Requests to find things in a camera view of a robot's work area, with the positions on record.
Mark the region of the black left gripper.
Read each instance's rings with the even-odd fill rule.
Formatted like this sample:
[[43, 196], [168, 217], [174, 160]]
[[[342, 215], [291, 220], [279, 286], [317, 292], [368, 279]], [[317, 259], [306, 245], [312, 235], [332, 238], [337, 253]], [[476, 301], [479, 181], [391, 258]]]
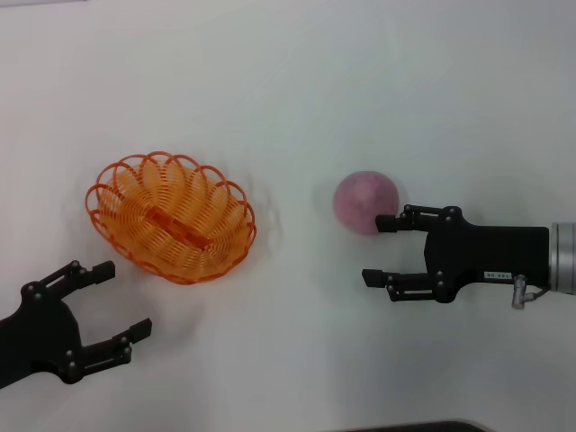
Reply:
[[63, 383], [73, 384], [90, 374], [129, 364], [132, 346], [151, 335], [151, 319], [105, 341], [82, 346], [77, 320], [61, 300], [114, 277], [113, 261], [86, 269], [74, 260], [27, 283], [16, 312], [1, 320], [1, 386], [36, 373], [55, 374]]

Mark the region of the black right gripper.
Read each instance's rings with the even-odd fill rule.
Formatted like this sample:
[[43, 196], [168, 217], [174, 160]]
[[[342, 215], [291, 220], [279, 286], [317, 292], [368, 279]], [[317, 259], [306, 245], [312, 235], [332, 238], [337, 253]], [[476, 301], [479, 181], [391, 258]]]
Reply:
[[376, 216], [375, 225], [380, 233], [427, 233], [427, 273], [362, 271], [366, 286], [385, 290], [392, 302], [449, 303], [466, 285], [511, 284], [518, 275], [537, 288], [549, 288], [548, 228], [474, 225], [458, 207], [413, 204], [399, 216]]

